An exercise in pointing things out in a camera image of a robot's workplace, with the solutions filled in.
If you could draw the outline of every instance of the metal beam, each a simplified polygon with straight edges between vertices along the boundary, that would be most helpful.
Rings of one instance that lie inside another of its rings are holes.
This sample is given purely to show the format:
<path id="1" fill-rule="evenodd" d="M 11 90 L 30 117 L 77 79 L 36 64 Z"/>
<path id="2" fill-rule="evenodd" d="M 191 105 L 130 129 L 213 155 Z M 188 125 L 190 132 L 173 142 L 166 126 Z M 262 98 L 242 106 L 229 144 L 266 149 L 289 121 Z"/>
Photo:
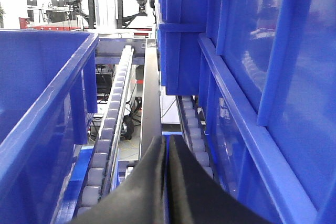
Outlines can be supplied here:
<path id="1" fill-rule="evenodd" d="M 147 39 L 145 51 L 140 133 L 140 157 L 147 151 L 154 136 L 162 134 L 158 59 L 155 39 Z"/>

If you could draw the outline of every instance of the blue plastic bin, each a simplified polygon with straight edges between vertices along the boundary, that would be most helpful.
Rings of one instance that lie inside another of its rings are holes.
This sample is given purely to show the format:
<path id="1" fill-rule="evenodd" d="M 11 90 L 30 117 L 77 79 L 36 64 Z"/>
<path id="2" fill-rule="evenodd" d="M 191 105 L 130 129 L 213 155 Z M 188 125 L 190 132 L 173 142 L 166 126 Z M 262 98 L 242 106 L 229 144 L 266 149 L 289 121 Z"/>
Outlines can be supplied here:
<path id="1" fill-rule="evenodd" d="M 196 94 L 201 53 L 197 36 L 206 29 L 208 0 L 160 0 L 160 3 L 157 22 L 161 83 L 167 85 L 167 94 Z"/>
<path id="2" fill-rule="evenodd" d="M 209 146 L 228 191 L 273 223 L 336 223 L 335 2 L 208 0 L 194 94 Z"/>
<path id="3" fill-rule="evenodd" d="M 97 35 L 0 31 L 0 223 L 50 223 L 95 113 Z"/>

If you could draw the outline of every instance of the gray roller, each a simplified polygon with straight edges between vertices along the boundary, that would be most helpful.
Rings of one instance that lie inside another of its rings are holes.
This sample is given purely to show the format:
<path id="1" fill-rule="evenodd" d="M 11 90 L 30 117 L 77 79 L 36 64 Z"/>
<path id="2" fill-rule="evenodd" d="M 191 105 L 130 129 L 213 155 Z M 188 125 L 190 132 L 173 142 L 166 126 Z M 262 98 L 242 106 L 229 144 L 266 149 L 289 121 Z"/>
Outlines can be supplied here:
<path id="1" fill-rule="evenodd" d="M 197 118 L 187 118 L 189 128 L 198 127 L 198 119 Z"/>
<path id="2" fill-rule="evenodd" d="M 124 64 L 122 64 L 121 66 L 119 66 L 118 68 L 118 72 L 119 71 L 127 71 L 127 66 L 125 66 Z"/>
<path id="3" fill-rule="evenodd" d="M 114 128 L 103 128 L 100 133 L 100 139 L 112 139 Z"/>
<path id="4" fill-rule="evenodd" d="M 203 167 L 203 169 L 206 171 L 206 173 L 208 173 L 208 175 L 209 175 L 211 178 L 214 178 L 214 173 L 213 173 L 213 171 L 212 171 L 212 169 L 211 169 L 210 166 L 205 166 L 205 167 Z"/>
<path id="5" fill-rule="evenodd" d="M 77 211 L 77 216 L 81 215 L 82 213 L 84 213 L 85 211 L 87 211 L 89 209 L 91 209 L 91 207 L 81 207 L 81 208 L 79 208 L 78 211 Z"/>
<path id="6" fill-rule="evenodd" d="M 120 107 L 120 101 L 111 101 L 109 104 L 109 109 L 118 109 Z"/>
<path id="7" fill-rule="evenodd" d="M 115 85 L 116 88 L 122 88 L 122 87 L 124 87 L 125 82 L 123 82 L 123 81 L 116 81 L 114 85 Z"/>
<path id="8" fill-rule="evenodd" d="M 121 94 L 113 94 L 111 97 L 111 101 L 120 101 L 121 100 Z"/>
<path id="9" fill-rule="evenodd" d="M 187 119 L 196 117 L 195 111 L 193 109 L 185 110 L 184 113 Z"/>
<path id="10" fill-rule="evenodd" d="M 126 76 L 126 71 L 119 71 L 118 76 Z"/>
<path id="11" fill-rule="evenodd" d="M 117 81 L 125 81 L 125 76 L 118 76 L 116 77 Z"/>
<path id="12" fill-rule="evenodd" d="M 106 152 L 96 152 L 92 157 L 92 168 L 105 168 L 108 154 Z"/>
<path id="13" fill-rule="evenodd" d="M 118 110 L 117 109 L 109 109 L 107 111 L 107 115 L 106 115 L 107 118 L 117 118 L 117 116 L 118 116 Z"/>
<path id="14" fill-rule="evenodd" d="M 111 142 L 110 139 L 99 139 L 96 141 L 96 152 L 109 153 Z"/>
<path id="15" fill-rule="evenodd" d="M 100 198 L 100 186 L 86 186 L 82 194 L 82 207 L 96 205 Z"/>
<path id="16" fill-rule="evenodd" d="M 193 152 L 203 152 L 205 151 L 205 144 L 203 139 L 192 139 Z"/>
<path id="17" fill-rule="evenodd" d="M 209 166 L 209 155 L 207 152 L 195 152 L 194 154 L 200 165 Z"/>
<path id="18" fill-rule="evenodd" d="M 192 102 L 183 102 L 183 108 L 184 109 L 192 109 L 193 103 Z"/>
<path id="19" fill-rule="evenodd" d="M 115 118 L 105 118 L 104 120 L 104 127 L 106 128 L 114 128 L 116 119 Z"/>
<path id="20" fill-rule="evenodd" d="M 202 138 L 201 129 L 198 127 L 189 128 L 191 139 L 200 139 Z"/>
<path id="21" fill-rule="evenodd" d="M 88 172 L 88 186 L 101 186 L 103 183 L 105 168 L 91 168 Z"/>
<path id="22" fill-rule="evenodd" d="M 113 89 L 113 94 L 122 94 L 122 90 L 123 90 L 123 88 L 114 88 Z"/>
<path id="23" fill-rule="evenodd" d="M 182 101 L 183 102 L 190 102 L 190 97 L 189 96 L 182 97 Z"/>

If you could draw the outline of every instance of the wheel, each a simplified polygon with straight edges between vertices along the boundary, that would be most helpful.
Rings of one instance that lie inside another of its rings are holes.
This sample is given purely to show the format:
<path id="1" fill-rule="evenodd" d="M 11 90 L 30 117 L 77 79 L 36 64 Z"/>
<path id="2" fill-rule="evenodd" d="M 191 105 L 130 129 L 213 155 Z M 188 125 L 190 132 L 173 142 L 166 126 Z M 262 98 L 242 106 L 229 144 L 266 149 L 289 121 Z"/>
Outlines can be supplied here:
<path id="1" fill-rule="evenodd" d="M 131 139 L 132 134 L 134 132 L 134 123 L 133 120 L 130 116 L 126 115 L 124 116 L 124 121 L 122 123 L 122 130 L 121 130 L 121 135 L 125 139 Z"/>

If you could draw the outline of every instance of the monitor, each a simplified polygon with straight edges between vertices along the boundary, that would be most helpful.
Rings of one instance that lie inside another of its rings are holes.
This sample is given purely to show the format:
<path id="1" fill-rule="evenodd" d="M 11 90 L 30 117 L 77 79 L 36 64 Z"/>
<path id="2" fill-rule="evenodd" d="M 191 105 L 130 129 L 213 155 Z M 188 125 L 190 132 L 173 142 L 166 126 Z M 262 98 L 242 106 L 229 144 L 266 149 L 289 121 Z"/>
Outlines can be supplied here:
<path id="1" fill-rule="evenodd" d="M 59 1 L 59 0 L 51 0 L 51 5 L 52 5 L 52 6 L 57 6 L 57 7 L 58 7 L 58 1 Z"/>
<path id="2" fill-rule="evenodd" d="M 65 4 L 65 1 L 64 1 L 64 0 L 60 0 L 60 1 L 58 2 L 58 6 L 59 6 L 59 7 L 64 7 L 64 4 Z"/>
<path id="3" fill-rule="evenodd" d="M 37 0 L 27 0 L 27 5 L 37 6 Z"/>

